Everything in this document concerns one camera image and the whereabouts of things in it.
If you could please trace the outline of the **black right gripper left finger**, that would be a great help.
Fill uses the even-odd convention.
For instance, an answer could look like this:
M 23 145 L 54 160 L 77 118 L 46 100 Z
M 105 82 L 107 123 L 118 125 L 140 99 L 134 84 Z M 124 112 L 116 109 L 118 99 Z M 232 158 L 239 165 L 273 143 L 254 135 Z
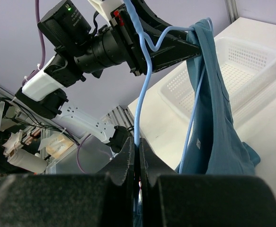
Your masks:
M 98 171 L 98 174 L 106 174 L 113 184 L 124 184 L 126 180 L 134 179 L 134 138 L 129 137 L 121 151 L 113 160 Z

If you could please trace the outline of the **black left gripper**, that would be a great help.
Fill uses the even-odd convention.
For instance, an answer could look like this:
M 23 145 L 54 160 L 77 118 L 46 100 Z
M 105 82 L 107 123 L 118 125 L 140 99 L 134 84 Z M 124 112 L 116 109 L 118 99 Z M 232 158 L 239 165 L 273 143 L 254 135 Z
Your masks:
M 186 40 L 187 32 L 157 17 L 145 1 L 130 0 L 128 14 L 125 10 L 114 11 L 110 25 L 94 34 L 81 13 L 71 16 L 64 11 L 56 19 L 60 28 L 57 53 L 76 65 L 81 73 L 96 78 L 104 69 L 123 62 L 134 75 L 142 74 L 142 51 L 137 35 L 145 43 L 152 72 L 200 56 L 201 48 Z

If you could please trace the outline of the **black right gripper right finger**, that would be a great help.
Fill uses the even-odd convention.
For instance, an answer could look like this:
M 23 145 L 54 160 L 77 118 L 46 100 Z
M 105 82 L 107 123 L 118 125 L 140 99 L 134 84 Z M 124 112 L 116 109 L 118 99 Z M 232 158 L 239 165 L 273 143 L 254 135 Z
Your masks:
M 150 187 L 154 187 L 160 175 L 177 174 L 154 153 L 145 138 L 140 138 L 139 154 L 142 183 L 147 183 Z

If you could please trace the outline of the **teal blue tank top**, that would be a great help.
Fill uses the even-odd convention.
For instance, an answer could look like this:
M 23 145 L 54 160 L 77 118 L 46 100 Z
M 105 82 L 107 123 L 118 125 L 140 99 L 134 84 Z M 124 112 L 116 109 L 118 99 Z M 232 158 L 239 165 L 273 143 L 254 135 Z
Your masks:
M 218 64 L 210 23 L 192 25 L 187 41 L 200 46 L 201 55 L 187 60 L 197 102 L 190 141 L 176 168 L 180 174 L 254 175 L 260 157 L 242 142 L 233 126 L 229 94 Z

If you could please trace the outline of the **light blue wire hanger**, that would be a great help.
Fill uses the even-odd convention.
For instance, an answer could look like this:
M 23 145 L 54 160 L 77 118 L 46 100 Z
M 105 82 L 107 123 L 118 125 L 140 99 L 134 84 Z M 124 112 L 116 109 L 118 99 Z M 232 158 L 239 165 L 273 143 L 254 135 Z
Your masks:
M 126 6 L 126 9 L 127 9 L 127 12 L 130 16 L 130 19 L 133 23 L 133 26 L 135 28 L 135 31 L 137 32 L 137 34 L 139 36 L 140 47 L 141 47 L 143 56 L 145 57 L 146 65 L 147 65 L 146 78 L 145 78 L 144 84 L 142 86 L 140 95 L 138 97 L 138 102 L 137 102 L 135 116 L 134 116 L 134 145 L 135 145 L 135 151 L 139 151 L 140 116 L 141 116 L 141 111 L 142 111 L 142 104 L 143 104 L 143 101 L 144 101 L 144 98 L 146 95 L 146 91 L 147 91 L 147 88 L 148 88 L 148 85 L 149 85 L 149 82 L 151 79 L 151 75 L 152 75 L 151 57 L 150 57 L 149 51 L 147 50 L 146 46 L 149 46 L 152 51 L 157 52 L 159 50 L 159 48 L 161 47 L 163 39 L 165 38 L 165 36 L 167 35 L 167 33 L 169 31 L 185 31 L 186 32 L 186 31 L 193 31 L 194 28 L 192 26 L 190 26 L 190 27 L 168 26 L 167 28 L 165 28 L 163 30 L 163 32 L 159 36 L 159 40 L 157 41 L 157 43 L 154 44 L 153 41 L 151 40 L 151 38 L 149 37 L 149 35 L 144 32 L 144 29 L 143 29 L 142 24 L 138 17 L 138 13 L 137 13 L 133 3 L 130 0 L 125 0 L 124 3 Z M 184 173 L 184 159 L 188 154 L 188 140 L 189 140 L 192 126 L 193 126 L 193 120 L 195 117 L 196 106 L 197 106 L 204 74 L 205 74 L 205 68 L 202 69 L 201 78 L 200 78 L 200 81 L 197 86 L 197 91 L 195 92 L 195 101 L 194 101 L 194 105 L 193 105 L 193 111 L 191 114 L 188 130 L 187 130 L 187 135 L 186 135 L 186 140 L 185 140 L 185 144 L 184 144 L 184 148 L 183 148 L 183 152 L 182 152 L 182 157 L 181 157 L 181 160 L 180 160 L 180 163 L 178 166 L 179 174 Z

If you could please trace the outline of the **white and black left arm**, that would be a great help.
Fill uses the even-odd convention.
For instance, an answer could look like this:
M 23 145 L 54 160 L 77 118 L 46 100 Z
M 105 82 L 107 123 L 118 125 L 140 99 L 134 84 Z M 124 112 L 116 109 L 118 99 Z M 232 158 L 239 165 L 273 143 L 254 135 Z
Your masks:
M 131 136 L 124 126 L 98 120 L 72 105 L 65 87 L 85 81 L 84 73 L 100 78 L 104 69 L 127 63 L 136 76 L 152 73 L 201 54 L 187 40 L 187 28 L 160 19 L 143 0 L 92 0 L 107 25 L 91 28 L 70 0 L 62 0 L 38 22 L 40 32 L 54 45 L 55 56 L 23 81 L 16 98 L 37 115 L 90 133 L 113 152 Z

